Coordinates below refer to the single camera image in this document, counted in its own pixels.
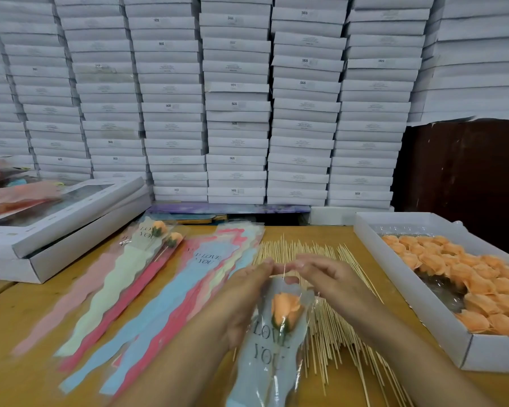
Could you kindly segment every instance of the forearm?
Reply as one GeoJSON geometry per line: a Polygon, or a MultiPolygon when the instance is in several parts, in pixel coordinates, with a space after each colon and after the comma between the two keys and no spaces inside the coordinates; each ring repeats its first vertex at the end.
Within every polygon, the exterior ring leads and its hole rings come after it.
{"type": "Polygon", "coordinates": [[[419,407],[495,407],[459,369],[389,311],[359,326],[419,407]]]}
{"type": "Polygon", "coordinates": [[[172,339],[114,406],[193,405],[227,351],[223,320],[205,308],[172,339]]]}

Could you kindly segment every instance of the hand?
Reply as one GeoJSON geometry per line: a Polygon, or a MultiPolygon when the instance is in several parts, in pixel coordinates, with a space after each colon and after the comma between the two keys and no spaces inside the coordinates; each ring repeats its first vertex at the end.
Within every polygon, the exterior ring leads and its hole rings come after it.
{"type": "Polygon", "coordinates": [[[298,254],[286,265],[309,281],[321,297],[350,324],[364,322],[366,317],[384,316],[384,304],[370,291],[353,269],[343,261],[316,254],[298,254]]]}
{"type": "Polygon", "coordinates": [[[264,283],[271,275],[282,274],[283,269],[283,265],[275,264],[272,258],[267,258],[258,266],[238,270],[211,300],[208,311],[219,315],[229,349],[243,342],[264,283]]]}

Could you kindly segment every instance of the dark brown wall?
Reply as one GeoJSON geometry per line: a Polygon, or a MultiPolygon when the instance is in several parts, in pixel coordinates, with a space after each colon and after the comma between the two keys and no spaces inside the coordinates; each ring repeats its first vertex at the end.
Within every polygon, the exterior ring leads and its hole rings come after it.
{"type": "Polygon", "coordinates": [[[509,253],[509,122],[409,128],[392,189],[396,211],[460,220],[509,253]]]}

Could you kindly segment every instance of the bamboo skewer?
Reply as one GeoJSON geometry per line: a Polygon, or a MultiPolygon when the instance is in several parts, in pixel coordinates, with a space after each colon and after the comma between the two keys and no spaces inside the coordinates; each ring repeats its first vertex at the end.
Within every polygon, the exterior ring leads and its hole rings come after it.
{"type": "MultiPolygon", "coordinates": [[[[337,253],[331,246],[320,246],[316,243],[304,244],[300,241],[288,242],[285,240],[284,236],[282,236],[278,241],[264,241],[260,243],[260,249],[253,264],[259,264],[267,257],[272,257],[278,263],[289,263],[296,258],[297,254],[300,253],[320,254],[332,259],[339,257],[339,260],[349,264],[353,271],[358,275],[358,277],[360,277],[373,294],[383,301],[377,293],[372,281],[364,273],[347,246],[340,245],[336,250],[337,253]]],[[[311,287],[311,285],[301,278],[297,272],[287,272],[285,269],[285,274],[287,276],[299,277],[300,285],[302,287],[311,287]]],[[[341,358],[342,347],[346,347],[354,366],[358,370],[367,407],[371,407],[371,403],[369,400],[366,380],[364,378],[365,368],[362,364],[369,367],[372,374],[377,378],[387,407],[390,406],[387,392],[385,391],[387,383],[392,388],[392,392],[394,393],[396,401],[400,407],[413,407],[413,403],[409,395],[399,383],[396,375],[392,369],[390,369],[387,362],[380,356],[380,354],[360,340],[352,326],[350,326],[339,314],[337,314],[326,300],[321,297],[317,297],[312,311],[312,319],[308,325],[308,333],[305,336],[304,342],[303,351],[305,357],[305,376],[308,376],[307,370],[310,365],[312,366],[315,375],[320,373],[322,391],[325,396],[326,386],[329,384],[327,367],[332,361],[336,369],[339,368],[338,360],[339,364],[343,364],[341,358]]]]}

